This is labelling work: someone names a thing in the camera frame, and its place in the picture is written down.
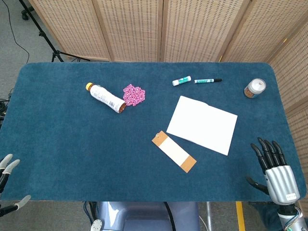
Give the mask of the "grey black left robot hand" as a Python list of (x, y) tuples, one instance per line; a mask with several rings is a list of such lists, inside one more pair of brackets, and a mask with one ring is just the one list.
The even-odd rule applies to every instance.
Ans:
[[(9, 176), (12, 173), (12, 170), (19, 164), (20, 160), (16, 159), (11, 161), (13, 154), (6, 155), (0, 161), (0, 194), (3, 193), (4, 188), (8, 182)], [(6, 207), (0, 207), (0, 216), (3, 217), (11, 212), (17, 211), (20, 208), (24, 207), (27, 202), (31, 199), (31, 195), (26, 195), (21, 201), (11, 204)]]

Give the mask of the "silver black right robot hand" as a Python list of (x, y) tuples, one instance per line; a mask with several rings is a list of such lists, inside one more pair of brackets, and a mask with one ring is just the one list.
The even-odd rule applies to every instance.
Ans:
[(299, 189), (293, 170), (287, 164), (280, 145), (276, 141), (269, 142), (261, 137), (258, 137), (257, 140), (261, 149), (253, 143), (250, 146), (258, 158), (266, 185), (255, 182), (249, 176), (245, 177), (246, 181), (255, 189), (268, 195), (277, 205), (295, 204), (300, 199)]

